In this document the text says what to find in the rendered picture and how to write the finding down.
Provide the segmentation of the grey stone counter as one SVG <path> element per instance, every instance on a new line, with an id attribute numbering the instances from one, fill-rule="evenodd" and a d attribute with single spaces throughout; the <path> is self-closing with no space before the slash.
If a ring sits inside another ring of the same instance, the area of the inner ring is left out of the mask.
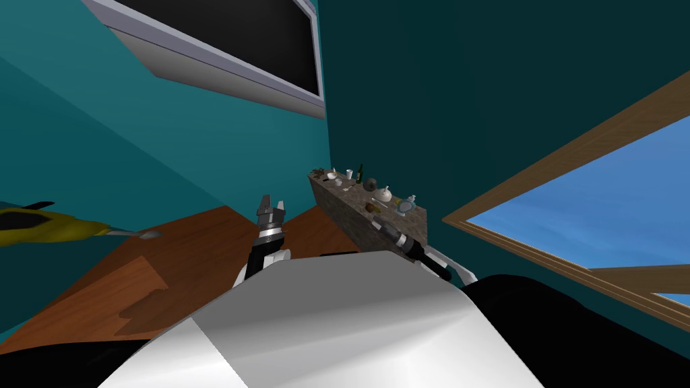
<path id="1" fill-rule="evenodd" d="M 373 216 L 389 222 L 403 234 L 407 234 L 423 247 L 428 245 L 427 238 L 427 211 L 421 206 L 416 206 L 406 216 L 396 213 L 393 197 L 389 203 L 381 205 L 373 200 L 372 192 L 365 191 L 361 185 L 355 185 L 350 179 L 342 179 L 342 184 L 335 181 L 327 181 L 323 176 L 314 179 L 308 174 L 309 182 L 313 190 L 316 204 L 325 214 L 353 241 L 361 252 L 391 251 L 401 255 L 397 246 L 380 233 L 372 225 Z M 369 213 L 365 211 L 366 202 L 370 202 L 381 210 L 381 213 Z"/>

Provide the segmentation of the white framed dark window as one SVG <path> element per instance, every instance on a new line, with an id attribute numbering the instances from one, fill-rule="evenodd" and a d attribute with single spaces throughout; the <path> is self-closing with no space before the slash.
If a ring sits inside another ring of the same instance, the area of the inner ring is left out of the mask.
<path id="1" fill-rule="evenodd" d="M 154 76 L 325 118 L 312 0 L 82 0 Z"/>

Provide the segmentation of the wooden framed window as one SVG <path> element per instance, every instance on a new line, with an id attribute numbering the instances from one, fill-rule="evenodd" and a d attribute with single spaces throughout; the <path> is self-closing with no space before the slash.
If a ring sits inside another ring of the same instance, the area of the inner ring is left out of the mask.
<path id="1" fill-rule="evenodd" d="M 690 71 L 444 222 L 690 332 Z"/>

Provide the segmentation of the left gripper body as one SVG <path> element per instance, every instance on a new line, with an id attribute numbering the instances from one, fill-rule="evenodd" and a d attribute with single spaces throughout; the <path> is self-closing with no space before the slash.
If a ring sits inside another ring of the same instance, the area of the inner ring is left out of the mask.
<path id="1" fill-rule="evenodd" d="M 261 232 L 270 229 L 281 228 L 285 216 L 285 210 L 279 207 L 260 207 L 257 210 L 257 225 Z"/>

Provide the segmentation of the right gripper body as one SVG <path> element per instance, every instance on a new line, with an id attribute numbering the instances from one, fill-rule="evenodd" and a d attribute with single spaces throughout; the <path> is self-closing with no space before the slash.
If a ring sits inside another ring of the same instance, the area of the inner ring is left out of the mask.
<path id="1" fill-rule="evenodd" d="M 400 240 L 402 233 L 395 227 L 393 227 L 389 222 L 386 222 L 382 219 L 374 219 L 373 225 L 387 239 L 389 239 L 395 244 L 398 244 L 398 241 Z"/>

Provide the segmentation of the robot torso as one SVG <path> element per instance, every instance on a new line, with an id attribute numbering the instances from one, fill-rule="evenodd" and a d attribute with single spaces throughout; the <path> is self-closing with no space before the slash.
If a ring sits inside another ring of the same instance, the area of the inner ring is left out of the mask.
<path id="1" fill-rule="evenodd" d="M 454 285 L 389 251 L 278 261 L 98 388 L 544 388 Z"/>

